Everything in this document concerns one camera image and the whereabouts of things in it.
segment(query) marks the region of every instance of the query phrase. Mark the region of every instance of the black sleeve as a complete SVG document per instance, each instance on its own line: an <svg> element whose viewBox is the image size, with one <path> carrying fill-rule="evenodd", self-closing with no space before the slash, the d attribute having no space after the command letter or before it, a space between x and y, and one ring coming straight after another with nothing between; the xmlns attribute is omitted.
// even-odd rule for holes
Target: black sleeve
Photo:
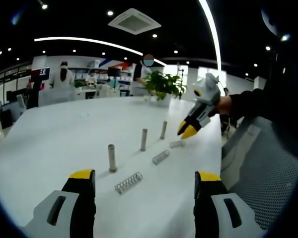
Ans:
<svg viewBox="0 0 298 238"><path fill-rule="evenodd" d="M265 102L267 101L265 100L266 93L261 89L230 95L230 98L232 99L230 116L235 120L244 116L261 115L265 108Z"/></svg>
<svg viewBox="0 0 298 238"><path fill-rule="evenodd" d="M135 72L134 72L134 81L136 81L137 78L141 78L142 68L143 66L140 63L136 65Z"/></svg>

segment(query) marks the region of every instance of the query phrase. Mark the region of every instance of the white tabletop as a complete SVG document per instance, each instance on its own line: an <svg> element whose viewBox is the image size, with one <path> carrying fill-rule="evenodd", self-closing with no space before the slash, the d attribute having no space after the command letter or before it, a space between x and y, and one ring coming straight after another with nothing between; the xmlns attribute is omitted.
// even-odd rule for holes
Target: white tabletop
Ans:
<svg viewBox="0 0 298 238"><path fill-rule="evenodd" d="M75 101L27 110L0 147L0 201L18 226L75 171L96 170L94 236L154 238L194 236L194 172L220 174L218 115L186 146L171 149L158 166L152 158L178 140L178 126L192 102L172 100L169 109L142 97ZM160 140L163 121L165 140ZM142 129L147 150L140 152ZM118 171L108 172L108 144ZM143 180L123 195L114 186L140 172Z"/></svg>

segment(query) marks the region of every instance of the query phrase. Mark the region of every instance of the green plant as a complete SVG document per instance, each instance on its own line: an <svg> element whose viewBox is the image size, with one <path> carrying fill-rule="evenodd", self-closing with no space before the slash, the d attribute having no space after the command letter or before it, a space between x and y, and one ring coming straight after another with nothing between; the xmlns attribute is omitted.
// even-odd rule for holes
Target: green plant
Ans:
<svg viewBox="0 0 298 238"><path fill-rule="evenodd" d="M154 71L144 78L146 89L149 93L155 92L158 100L163 100L167 94L172 94L176 97L183 93L185 86L181 85L179 76Z"/></svg>
<svg viewBox="0 0 298 238"><path fill-rule="evenodd" d="M75 81L74 82L74 87L75 88L79 88L79 87L83 87L85 84L83 82L80 82L80 81Z"/></svg>

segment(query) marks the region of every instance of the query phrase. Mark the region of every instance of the potted plant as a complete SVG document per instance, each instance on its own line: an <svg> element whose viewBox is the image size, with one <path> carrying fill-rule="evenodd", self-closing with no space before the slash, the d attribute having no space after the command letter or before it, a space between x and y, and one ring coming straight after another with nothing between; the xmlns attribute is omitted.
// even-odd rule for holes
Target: potted plant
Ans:
<svg viewBox="0 0 298 238"><path fill-rule="evenodd" d="M74 87L77 89L77 91L81 91L82 87L84 86L85 84L83 82L80 82L78 80L76 80L74 82Z"/></svg>
<svg viewBox="0 0 298 238"><path fill-rule="evenodd" d="M149 93L154 93L157 99L157 105L168 107L172 95L177 98L180 93L183 93L185 86L179 81L179 76L154 71L144 78L146 89Z"/></svg>

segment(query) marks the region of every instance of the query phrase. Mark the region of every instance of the glass wall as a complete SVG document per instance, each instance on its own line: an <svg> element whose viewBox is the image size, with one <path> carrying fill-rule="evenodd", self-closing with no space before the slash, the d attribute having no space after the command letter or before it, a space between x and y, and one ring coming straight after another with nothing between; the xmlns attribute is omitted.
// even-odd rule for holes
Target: glass wall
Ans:
<svg viewBox="0 0 298 238"><path fill-rule="evenodd" d="M0 73L0 101L9 103L6 98L8 91L26 88L31 74L31 65L25 64Z"/></svg>
<svg viewBox="0 0 298 238"><path fill-rule="evenodd" d="M186 86L188 82L188 69L189 69L189 66L187 65L167 65L163 68L163 73L169 73L174 76L176 75L180 76L180 79L178 81L181 82L182 80L182 85Z"/></svg>

